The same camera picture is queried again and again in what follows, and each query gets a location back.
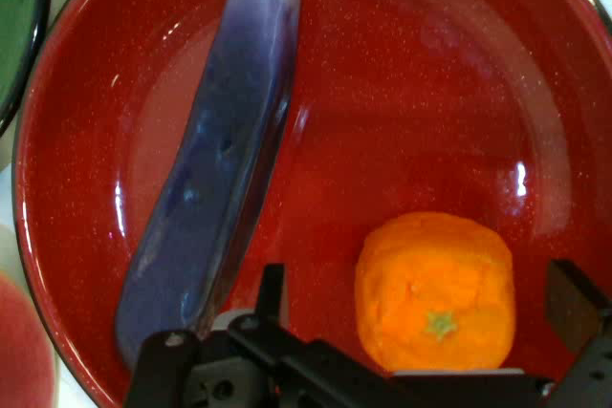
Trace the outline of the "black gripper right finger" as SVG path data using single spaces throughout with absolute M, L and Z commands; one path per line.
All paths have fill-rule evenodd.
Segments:
M 545 316 L 575 360 L 548 396 L 549 407 L 611 405 L 611 300 L 577 265 L 547 268 Z

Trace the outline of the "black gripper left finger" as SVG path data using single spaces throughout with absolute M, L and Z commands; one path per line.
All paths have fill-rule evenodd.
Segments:
M 255 309 L 200 340 L 157 333 L 143 344 L 127 407 L 394 407 L 397 389 L 324 341 L 280 324 L 285 268 L 264 268 Z

